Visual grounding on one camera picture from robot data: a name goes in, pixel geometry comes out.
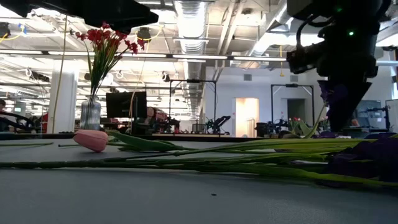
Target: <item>doorway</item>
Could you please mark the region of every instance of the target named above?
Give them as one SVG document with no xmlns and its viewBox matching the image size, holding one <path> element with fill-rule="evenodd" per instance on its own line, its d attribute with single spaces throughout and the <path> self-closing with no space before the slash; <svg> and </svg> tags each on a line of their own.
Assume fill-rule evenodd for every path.
<svg viewBox="0 0 398 224">
<path fill-rule="evenodd" d="M 256 137 L 256 123 L 259 122 L 259 99 L 237 98 L 235 103 L 235 136 Z"/>
<path fill-rule="evenodd" d="M 287 117 L 306 121 L 305 99 L 287 99 Z"/>
</svg>

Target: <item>pink tulip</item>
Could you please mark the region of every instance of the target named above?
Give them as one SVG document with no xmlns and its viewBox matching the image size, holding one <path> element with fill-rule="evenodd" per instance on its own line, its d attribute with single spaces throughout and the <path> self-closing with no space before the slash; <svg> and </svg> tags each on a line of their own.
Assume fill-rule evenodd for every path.
<svg viewBox="0 0 398 224">
<path fill-rule="evenodd" d="M 102 152 L 105 150 L 108 142 L 108 135 L 102 131 L 79 130 L 75 133 L 73 140 L 79 145 L 84 146 L 94 152 Z"/>
</svg>

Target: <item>glass vase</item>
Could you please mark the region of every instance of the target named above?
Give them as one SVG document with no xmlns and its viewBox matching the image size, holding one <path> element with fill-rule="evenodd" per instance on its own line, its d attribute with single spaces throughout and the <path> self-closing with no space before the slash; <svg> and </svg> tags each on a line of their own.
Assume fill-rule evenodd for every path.
<svg viewBox="0 0 398 224">
<path fill-rule="evenodd" d="M 90 96 L 81 103 L 80 129 L 100 130 L 101 103 L 98 97 Z"/>
</svg>

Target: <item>monitor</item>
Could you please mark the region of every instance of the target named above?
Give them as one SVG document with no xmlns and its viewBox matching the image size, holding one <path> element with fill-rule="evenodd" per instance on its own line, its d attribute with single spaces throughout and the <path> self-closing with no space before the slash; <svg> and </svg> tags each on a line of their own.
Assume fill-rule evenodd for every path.
<svg viewBox="0 0 398 224">
<path fill-rule="evenodd" d="M 106 117 L 107 118 L 129 118 L 130 102 L 132 92 L 107 93 L 106 94 Z M 132 102 L 132 117 L 147 118 L 147 93 L 138 91 L 134 94 Z"/>
</svg>

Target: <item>gray table surface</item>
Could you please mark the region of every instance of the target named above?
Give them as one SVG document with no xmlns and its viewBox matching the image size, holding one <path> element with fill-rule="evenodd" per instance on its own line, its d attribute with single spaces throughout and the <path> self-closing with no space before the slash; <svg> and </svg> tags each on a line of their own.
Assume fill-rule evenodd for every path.
<svg viewBox="0 0 398 224">
<path fill-rule="evenodd" d="M 0 147 L 0 161 L 131 156 L 108 147 Z M 186 142 L 208 147 L 216 142 Z M 0 170 L 0 223 L 398 223 L 398 197 L 243 176 L 132 169 Z"/>
</svg>

